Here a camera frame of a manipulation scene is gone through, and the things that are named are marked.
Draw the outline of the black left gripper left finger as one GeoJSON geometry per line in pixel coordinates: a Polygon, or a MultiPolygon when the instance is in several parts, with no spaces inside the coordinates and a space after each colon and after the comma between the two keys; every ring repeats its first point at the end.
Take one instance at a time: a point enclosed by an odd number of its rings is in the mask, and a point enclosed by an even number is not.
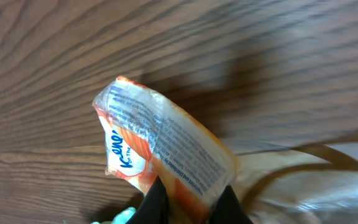
{"type": "Polygon", "coordinates": [[[168,224],[168,216],[167,191],[162,181],[157,177],[127,224],[168,224]]]}

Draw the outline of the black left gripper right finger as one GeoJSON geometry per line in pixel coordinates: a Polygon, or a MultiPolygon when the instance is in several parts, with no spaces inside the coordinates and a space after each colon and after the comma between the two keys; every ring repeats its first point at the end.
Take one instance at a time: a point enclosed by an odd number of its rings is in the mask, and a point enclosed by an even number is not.
{"type": "Polygon", "coordinates": [[[232,187],[228,185],[220,196],[209,224],[253,224],[244,213],[232,187]]]}

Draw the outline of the teal wipes packet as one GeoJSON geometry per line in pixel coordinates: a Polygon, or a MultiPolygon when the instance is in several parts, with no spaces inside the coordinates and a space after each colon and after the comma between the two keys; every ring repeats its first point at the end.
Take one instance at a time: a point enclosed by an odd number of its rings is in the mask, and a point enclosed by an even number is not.
{"type": "Polygon", "coordinates": [[[128,207],[114,218],[107,219],[103,222],[91,222],[91,224],[126,224],[136,213],[134,207],[128,207]]]}

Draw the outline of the orange Kleenex tissue pack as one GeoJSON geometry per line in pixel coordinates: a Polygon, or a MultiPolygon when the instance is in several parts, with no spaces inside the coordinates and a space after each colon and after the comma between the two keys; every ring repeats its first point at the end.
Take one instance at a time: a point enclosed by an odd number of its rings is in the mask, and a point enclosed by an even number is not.
{"type": "Polygon", "coordinates": [[[93,100],[105,132],[106,173],[147,194],[160,179],[180,223],[204,223],[238,173],[235,155],[159,92],[120,76],[93,100]]]}

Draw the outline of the beige snack pouch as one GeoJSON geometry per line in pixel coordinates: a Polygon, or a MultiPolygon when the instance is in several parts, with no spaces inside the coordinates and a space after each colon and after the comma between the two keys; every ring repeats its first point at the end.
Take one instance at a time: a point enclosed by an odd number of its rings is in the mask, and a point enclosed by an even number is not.
{"type": "Polygon", "coordinates": [[[240,156],[232,187],[254,223],[358,224],[358,142],[240,156]]]}

